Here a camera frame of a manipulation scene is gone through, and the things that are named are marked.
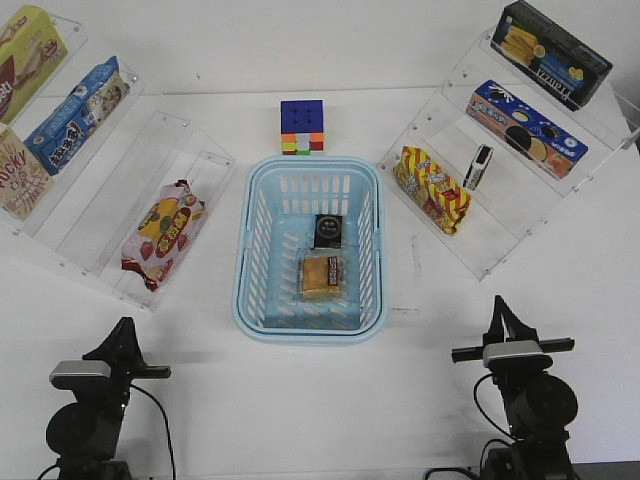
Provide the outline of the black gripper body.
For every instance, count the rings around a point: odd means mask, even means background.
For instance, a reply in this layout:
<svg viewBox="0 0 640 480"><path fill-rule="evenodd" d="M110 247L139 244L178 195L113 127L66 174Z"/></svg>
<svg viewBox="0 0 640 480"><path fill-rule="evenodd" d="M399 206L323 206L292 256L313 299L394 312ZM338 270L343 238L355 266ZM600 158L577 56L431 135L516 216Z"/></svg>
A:
<svg viewBox="0 0 640 480"><path fill-rule="evenodd" d="M167 379L171 376L170 366L143 366L113 368L109 378L109 389L129 389L134 380Z"/></svg>
<svg viewBox="0 0 640 480"><path fill-rule="evenodd" d="M481 361L492 375L538 375L552 366L551 353L574 347L572 338L514 340L453 349L451 359L454 363Z"/></svg>

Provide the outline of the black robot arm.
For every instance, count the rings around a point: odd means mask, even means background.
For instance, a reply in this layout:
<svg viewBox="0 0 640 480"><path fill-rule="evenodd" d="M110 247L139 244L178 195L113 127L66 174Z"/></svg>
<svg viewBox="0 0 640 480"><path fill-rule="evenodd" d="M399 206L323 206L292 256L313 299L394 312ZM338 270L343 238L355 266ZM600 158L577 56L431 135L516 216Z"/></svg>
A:
<svg viewBox="0 0 640 480"><path fill-rule="evenodd" d="M548 373L553 352L570 351L571 338L541 340L521 322L502 296L494 299L492 320L480 346L454 349L455 363L480 360L498 387L512 441L489 450L481 479L575 479L565 426L578 412L571 387Z"/></svg>
<svg viewBox="0 0 640 480"><path fill-rule="evenodd" d="M168 366L142 356L134 319L121 318L106 339L79 360L58 363L49 375L75 401L59 409L46 428L46 443L59 455L60 479L130 479L127 462L114 458L125 408L137 379L166 379Z"/></svg>

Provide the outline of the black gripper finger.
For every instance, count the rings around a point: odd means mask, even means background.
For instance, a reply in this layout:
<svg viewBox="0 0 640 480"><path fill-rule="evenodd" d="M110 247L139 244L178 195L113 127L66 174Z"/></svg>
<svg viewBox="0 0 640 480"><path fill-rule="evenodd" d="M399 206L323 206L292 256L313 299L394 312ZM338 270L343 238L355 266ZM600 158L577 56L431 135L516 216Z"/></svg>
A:
<svg viewBox="0 0 640 480"><path fill-rule="evenodd" d="M483 345L503 343L505 341L504 317L508 306L501 295L494 297L494 306L488 331L483 335Z"/></svg>
<svg viewBox="0 0 640 480"><path fill-rule="evenodd" d="M523 323L508 305L504 305L503 307L502 318L503 324L508 332L508 337L511 340L539 341L537 330Z"/></svg>
<svg viewBox="0 0 640 480"><path fill-rule="evenodd" d="M122 317L105 340L82 359L104 361L108 365L144 365L134 319Z"/></svg>

